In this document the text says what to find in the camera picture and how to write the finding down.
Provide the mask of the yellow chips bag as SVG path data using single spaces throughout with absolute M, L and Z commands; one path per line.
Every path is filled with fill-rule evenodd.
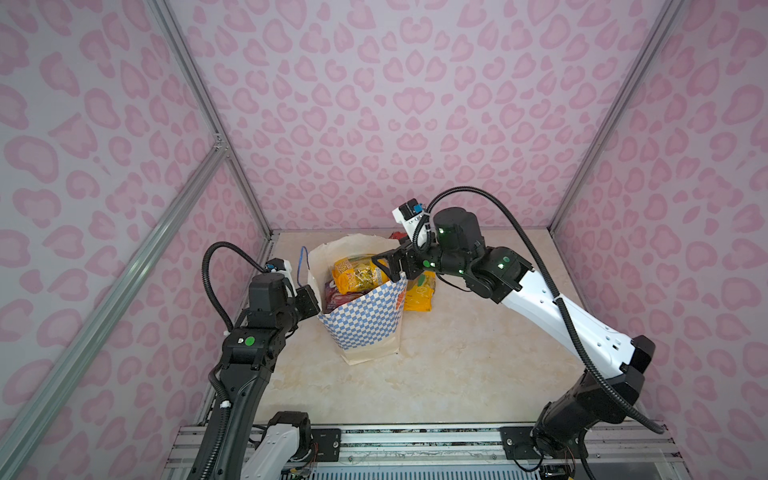
M 430 312 L 436 291 L 437 276 L 425 271 L 417 279 L 409 280 L 406 288 L 405 311 Z

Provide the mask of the purple Fox's candy bag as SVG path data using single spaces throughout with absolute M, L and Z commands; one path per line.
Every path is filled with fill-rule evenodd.
M 323 313 L 330 314 L 338 307 L 350 303 L 362 296 L 364 292 L 352 292 L 342 294 L 335 284 L 334 280 L 329 280 L 324 287 L 324 307 Z

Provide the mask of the yellow candy snack bag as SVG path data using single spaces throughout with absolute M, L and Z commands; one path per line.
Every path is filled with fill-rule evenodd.
M 366 293 L 389 281 L 384 271 L 373 262 L 372 255 L 357 255 L 336 261 L 332 279 L 342 295 Z

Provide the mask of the blue checkered paper bag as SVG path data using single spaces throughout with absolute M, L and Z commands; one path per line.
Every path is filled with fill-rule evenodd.
M 324 243 L 309 251 L 308 284 L 324 299 L 325 284 L 332 279 L 333 264 L 350 256 L 373 256 L 399 246 L 395 239 L 351 234 Z M 394 355 L 399 352 L 407 280 L 388 281 L 371 292 L 319 314 L 342 359 L 349 365 Z

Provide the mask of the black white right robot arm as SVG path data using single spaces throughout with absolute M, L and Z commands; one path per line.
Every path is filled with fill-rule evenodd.
M 434 213 L 411 199 L 392 215 L 406 236 L 373 258 L 388 278 L 413 280 L 426 272 L 457 277 L 469 292 L 533 322 L 583 363 L 576 383 L 543 407 L 528 435 L 531 449 L 549 457 L 583 456 L 590 429 L 627 419 L 663 433 L 635 406 L 654 342 L 616 331 L 563 295 L 527 236 L 521 238 L 530 253 L 524 258 L 509 247 L 488 245 L 476 215 L 461 207 Z

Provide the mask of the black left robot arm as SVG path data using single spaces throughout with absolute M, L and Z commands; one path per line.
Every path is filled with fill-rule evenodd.
M 254 415 L 275 371 L 287 336 L 320 313 L 308 285 L 295 288 L 281 273 L 251 280 L 248 304 L 222 343 L 221 358 L 208 374 L 215 405 L 194 460 L 190 479 L 238 479 Z

